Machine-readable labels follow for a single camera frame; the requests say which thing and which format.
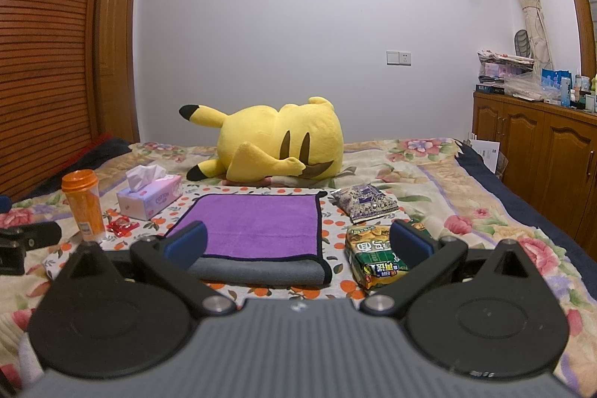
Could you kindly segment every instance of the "orange lid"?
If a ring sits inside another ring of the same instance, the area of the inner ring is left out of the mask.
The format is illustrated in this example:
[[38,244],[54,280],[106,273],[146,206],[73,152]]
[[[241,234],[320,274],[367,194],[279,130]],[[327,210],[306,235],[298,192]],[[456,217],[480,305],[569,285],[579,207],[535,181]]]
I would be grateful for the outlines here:
[[84,191],[97,184],[96,173],[91,169],[76,170],[62,177],[62,190],[64,192]]

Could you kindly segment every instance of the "silver bolt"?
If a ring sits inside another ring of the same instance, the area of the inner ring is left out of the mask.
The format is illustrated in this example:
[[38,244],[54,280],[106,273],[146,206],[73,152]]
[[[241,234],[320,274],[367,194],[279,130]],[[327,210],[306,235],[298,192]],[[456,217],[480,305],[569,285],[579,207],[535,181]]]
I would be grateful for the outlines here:
[[216,314],[230,310],[232,305],[232,301],[223,295],[210,295],[203,299],[203,307]]
[[394,307],[395,301],[392,297],[382,294],[375,294],[365,299],[365,305],[371,310],[384,312]]
[[290,308],[292,310],[294,310],[295,312],[302,312],[303,310],[308,308],[308,305],[306,303],[304,303],[303,301],[297,301],[297,302],[291,303]]

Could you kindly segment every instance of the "white paper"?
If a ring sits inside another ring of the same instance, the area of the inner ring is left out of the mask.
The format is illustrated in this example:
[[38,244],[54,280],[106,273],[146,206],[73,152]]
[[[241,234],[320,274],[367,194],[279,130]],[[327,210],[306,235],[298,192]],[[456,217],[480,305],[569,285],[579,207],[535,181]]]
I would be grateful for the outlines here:
[[489,170],[495,174],[497,168],[497,156],[500,154],[500,143],[491,141],[471,141],[471,147],[483,158],[483,162]]
[[162,166],[153,164],[151,166],[137,166],[126,172],[126,180],[132,192],[143,189],[147,184],[166,175]]

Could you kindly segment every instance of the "yellow plush toy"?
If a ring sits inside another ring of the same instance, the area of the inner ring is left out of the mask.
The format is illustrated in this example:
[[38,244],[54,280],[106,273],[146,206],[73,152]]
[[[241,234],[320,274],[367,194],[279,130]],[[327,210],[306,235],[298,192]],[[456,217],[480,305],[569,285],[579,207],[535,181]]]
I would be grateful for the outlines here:
[[217,159],[199,163],[187,173],[190,181],[220,174],[235,182],[256,182],[268,176],[325,179],[339,173],[343,139],[334,107],[314,96],[307,105],[288,104],[279,111],[248,107],[226,115],[210,107],[185,105],[185,119],[220,128]]

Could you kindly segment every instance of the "black circular disc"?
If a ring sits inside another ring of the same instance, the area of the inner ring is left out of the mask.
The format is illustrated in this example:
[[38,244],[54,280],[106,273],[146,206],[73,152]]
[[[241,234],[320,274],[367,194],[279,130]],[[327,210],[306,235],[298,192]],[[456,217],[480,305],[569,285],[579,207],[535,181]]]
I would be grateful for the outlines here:
[[531,376],[553,369],[568,340],[563,312],[539,294],[504,282],[453,283],[416,300],[405,324],[421,351],[450,371]]
[[116,378],[147,369],[181,346],[190,327],[183,302],[143,283],[81,279],[41,305],[29,326],[43,365],[79,378]]

